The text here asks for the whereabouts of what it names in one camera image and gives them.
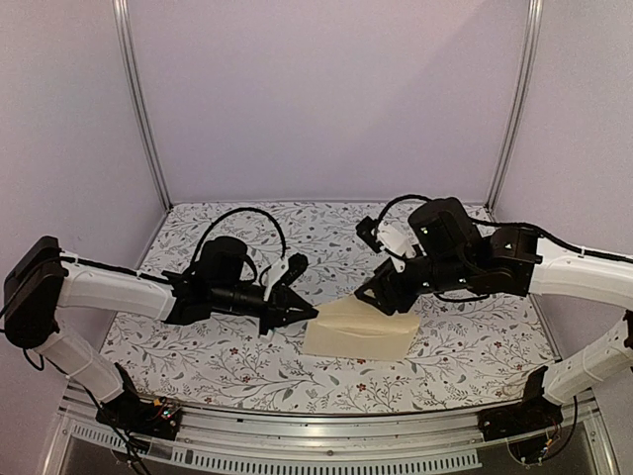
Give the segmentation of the cream envelope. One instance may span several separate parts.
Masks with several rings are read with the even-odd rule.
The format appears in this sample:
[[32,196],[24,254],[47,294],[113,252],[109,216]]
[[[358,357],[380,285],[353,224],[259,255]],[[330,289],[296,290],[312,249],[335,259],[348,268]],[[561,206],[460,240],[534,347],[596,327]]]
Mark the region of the cream envelope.
[[387,316],[349,295],[316,307],[308,321],[302,352],[322,357],[397,361],[407,356],[420,316]]

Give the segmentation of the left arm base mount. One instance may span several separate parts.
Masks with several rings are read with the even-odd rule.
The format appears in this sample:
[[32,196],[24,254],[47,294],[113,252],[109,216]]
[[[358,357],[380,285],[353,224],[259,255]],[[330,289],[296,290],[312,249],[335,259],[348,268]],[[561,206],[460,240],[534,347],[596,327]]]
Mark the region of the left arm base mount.
[[96,421],[132,433],[175,440],[182,421],[181,405],[166,397],[143,400],[128,372],[119,363],[115,367],[122,376],[123,393],[100,405]]

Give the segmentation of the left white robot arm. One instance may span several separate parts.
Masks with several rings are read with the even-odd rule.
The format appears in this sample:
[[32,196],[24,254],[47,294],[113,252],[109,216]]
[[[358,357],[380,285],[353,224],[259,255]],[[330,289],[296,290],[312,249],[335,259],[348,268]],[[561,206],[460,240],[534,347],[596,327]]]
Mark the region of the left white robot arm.
[[304,255],[284,254],[264,284],[243,278],[244,268],[253,265],[246,244],[234,237],[205,242],[181,273],[153,276],[82,259],[63,251],[57,238],[44,236],[5,279],[4,334],[84,386],[124,428],[137,429],[146,422],[147,410],[126,371],[60,323],[57,311],[128,313],[172,326],[189,326],[211,314],[252,317],[262,335],[317,316],[317,309],[291,287],[308,267]]

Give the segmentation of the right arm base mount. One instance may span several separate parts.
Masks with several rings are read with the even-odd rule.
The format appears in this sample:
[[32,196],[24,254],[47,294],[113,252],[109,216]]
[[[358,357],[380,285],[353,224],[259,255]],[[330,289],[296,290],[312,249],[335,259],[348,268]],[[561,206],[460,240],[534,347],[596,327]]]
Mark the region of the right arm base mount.
[[561,406],[544,398],[543,381],[547,369],[542,366],[529,374],[518,403],[477,413],[478,429],[485,441],[551,428],[563,421]]

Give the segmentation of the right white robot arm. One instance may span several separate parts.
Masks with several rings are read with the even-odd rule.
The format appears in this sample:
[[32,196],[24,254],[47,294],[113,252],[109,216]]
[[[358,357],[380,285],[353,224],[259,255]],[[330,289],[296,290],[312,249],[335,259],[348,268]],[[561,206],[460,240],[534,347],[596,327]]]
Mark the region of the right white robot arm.
[[561,406],[631,367],[631,256],[571,244],[529,223],[476,219],[455,197],[419,200],[406,219],[410,236],[386,222],[403,197],[357,224],[356,234],[388,257],[356,291],[361,301],[393,315],[423,295],[466,291],[474,301],[496,294],[535,297],[583,313],[605,310],[615,320],[590,325],[593,340],[530,375],[524,400],[511,411],[518,430],[534,430],[550,405]]

